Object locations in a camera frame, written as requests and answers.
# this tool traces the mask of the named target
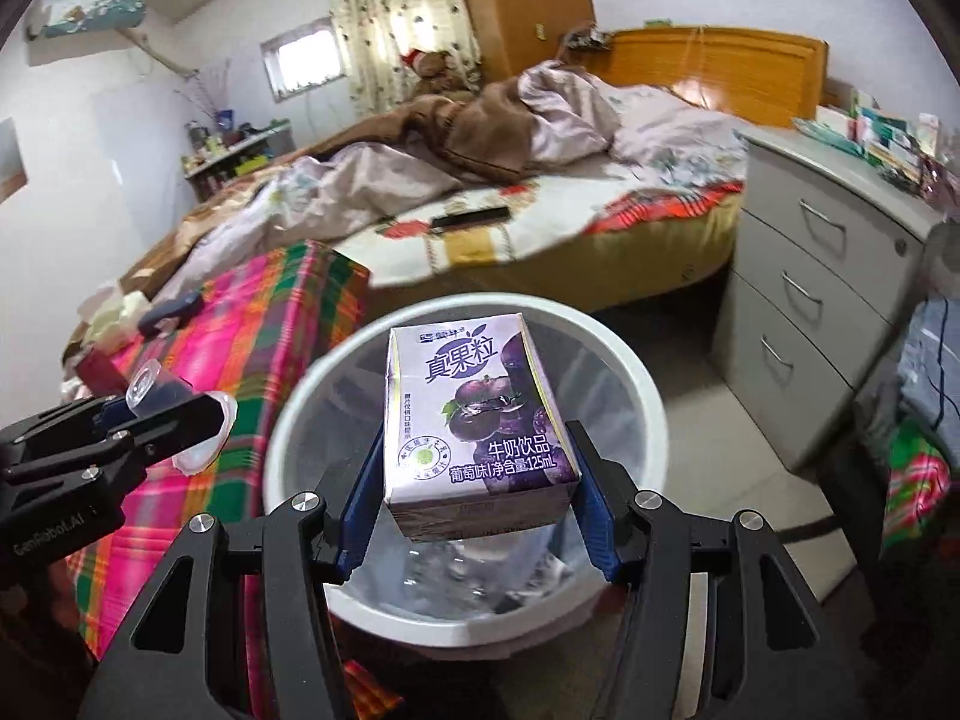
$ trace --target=stuffed animal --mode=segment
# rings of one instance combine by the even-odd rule
[[[468,103],[473,93],[467,89],[464,79],[448,65],[449,52],[422,52],[414,49],[403,57],[403,62],[417,76],[419,81],[410,98],[420,95],[443,95],[456,103]]]

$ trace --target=dresser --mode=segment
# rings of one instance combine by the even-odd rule
[[[798,469],[850,405],[912,295],[938,215],[856,157],[750,128],[744,207],[712,355]]]

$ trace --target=brown blanket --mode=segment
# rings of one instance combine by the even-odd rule
[[[344,146],[363,142],[403,148],[416,134],[434,157],[450,167],[496,183],[515,183],[530,162],[535,123],[517,95],[514,77],[488,84],[469,103],[439,95],[411,100],[304,148],[301,154],[323,161]]]
[[[203,236],[246,206],[263,184],[301,156],[329,159],[351,143],[419,146],[432,164],[457,175],[471,172],[494,183],[515,183],[530,162],[536,119],[517,95],[517,79],[488,84],[469,103],[426,95],[380,114],[314,146],[275,159],[232,183],[187,214],[179,227],[158,242],[120,277],[124,294],[140,290],[152,300],[184,264]],[[63,359],[79,351],[86,325],[70,337]]]

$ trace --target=metal screw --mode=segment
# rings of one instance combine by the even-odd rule
[[[756,512],[741,512],[740,523],[748,531],[758,531],[763,527],[763,517]]]
[[[215,522],[213,514],[207,514],[206,512],[196,514],[195,517],[190,519],[190,530],[194,533],[206,533]]]
[[[653,490],[640,490],[634,502],[640,509],[659,509],[664,504],[664,500]]]
[[[298,512],[309,512],[320,504],[320,496],[317,493],[297,493],[290,505]]]

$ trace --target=floor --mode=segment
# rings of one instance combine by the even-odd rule
[[[681,509],[707,517],[729,519],[740,509],[756,509],[777,529],[832,514],[816,485],[784,469],[710,366],[709,322],[691,320],[687,312],[668,308],[628,307],[598,317],[630,343],[664,399],[670,431],[664,494]],[[788,550],[821,600],[853,569],[853,553],[839,531]],[[704,577],[694,576],[675,717],[690,717],[696,709],[705,598]],[[493,684],[510,717],[580,720],[589,716],[618,627],[618,613],[600,615],[523,656],[493,664]]]

